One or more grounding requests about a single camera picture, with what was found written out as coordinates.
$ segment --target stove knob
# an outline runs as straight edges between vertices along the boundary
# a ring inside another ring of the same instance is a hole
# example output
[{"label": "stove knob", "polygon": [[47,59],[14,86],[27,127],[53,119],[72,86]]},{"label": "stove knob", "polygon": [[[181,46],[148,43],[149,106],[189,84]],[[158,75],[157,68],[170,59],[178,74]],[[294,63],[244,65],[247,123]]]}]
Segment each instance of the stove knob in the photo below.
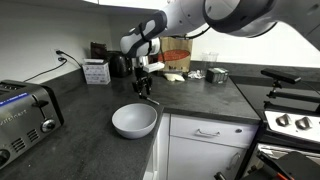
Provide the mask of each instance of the stove knob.
[{"label": "stove knob", "polygon": [[312,123],[308,117],[304,117],[296,121],[296,126],[301,130],[308,130],[312,128]]},{"label": "stove knob", "polygon": [[283,116],[278,117],[276,119],[276,122],[279,126],[286,127],[291,124],[291,119],[287,114],[285,114]]},{"label": "stove knob", "polygon": [[10,152],[5,149],[0,150],[0,167],[5,165],[10,158]]},{"label": "stove knob", "polygon": [[53,119],[48,119],[41,125],[41,131],[44,133],[52,131],[56,127],[56,122]]}]

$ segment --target kitchen counter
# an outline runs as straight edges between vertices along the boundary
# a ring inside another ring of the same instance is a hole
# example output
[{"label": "kitchen counter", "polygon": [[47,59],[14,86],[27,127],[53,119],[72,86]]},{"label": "kitchen counter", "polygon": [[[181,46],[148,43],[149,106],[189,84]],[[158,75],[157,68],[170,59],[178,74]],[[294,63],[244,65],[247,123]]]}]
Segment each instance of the kitchen counter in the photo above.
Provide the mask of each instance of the kitchen counter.
[{"label": "kitchen counter", "polygon": [[[163,112],[258,124],[259,117],[229,80],[212,85],[202,80],[168,82],[154,77],[152,95],[160,106],[133,92],[134,76],[86,85],[82,71],[45,83],[56,94],[65,124],[0,170],[0,179],[142,179]],[[158,112],[155,129],[138,140],[122,138],[112,115],[130,103],[145,103]]]}]

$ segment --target power outlet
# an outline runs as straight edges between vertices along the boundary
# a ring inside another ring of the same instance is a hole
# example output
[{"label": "power outlet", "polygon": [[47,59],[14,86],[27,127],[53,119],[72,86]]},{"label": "power outlet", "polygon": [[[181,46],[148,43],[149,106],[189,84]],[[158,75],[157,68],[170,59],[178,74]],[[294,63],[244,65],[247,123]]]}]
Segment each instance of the power outlet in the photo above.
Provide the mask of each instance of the power outlet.
[{"label": "power outlet", "polygon": [[56,66],[59,66],[63,63],[63,61],[59,61],[59,58],[62,56],[56,53],[57,50],[59,50],[59,48],[51,48],[51,54],[52,54],[52,59],[54,61],[54,64]]}]

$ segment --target drawer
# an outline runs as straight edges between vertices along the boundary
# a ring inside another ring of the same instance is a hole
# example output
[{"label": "drawer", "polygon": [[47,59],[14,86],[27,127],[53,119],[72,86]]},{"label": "drawer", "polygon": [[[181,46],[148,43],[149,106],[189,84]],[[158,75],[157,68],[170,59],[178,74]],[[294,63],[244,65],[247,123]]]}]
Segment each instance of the drawer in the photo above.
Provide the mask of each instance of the drawer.
[{"label": "drawer", "polygon": [[249,148],[257,125],[171,115],[170,136]]}]

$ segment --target toaster dial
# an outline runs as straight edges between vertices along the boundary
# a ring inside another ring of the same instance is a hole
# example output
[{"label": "toaster dial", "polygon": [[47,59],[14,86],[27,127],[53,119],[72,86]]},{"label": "toaster dial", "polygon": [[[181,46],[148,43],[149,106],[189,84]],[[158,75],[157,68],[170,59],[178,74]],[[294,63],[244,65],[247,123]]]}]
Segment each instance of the toaster dial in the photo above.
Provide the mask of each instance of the toaster dial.
[{"label": "toaster dial", "polygon": [[53,119],[48,119],[41,125],[41,131],[44,133],[52,131],[56,127],[56,122]]},{"label": "toaster dial", "polygon": [[5,149],[0,150],[0,167],[6,164],[10,158],[10,152]]}]

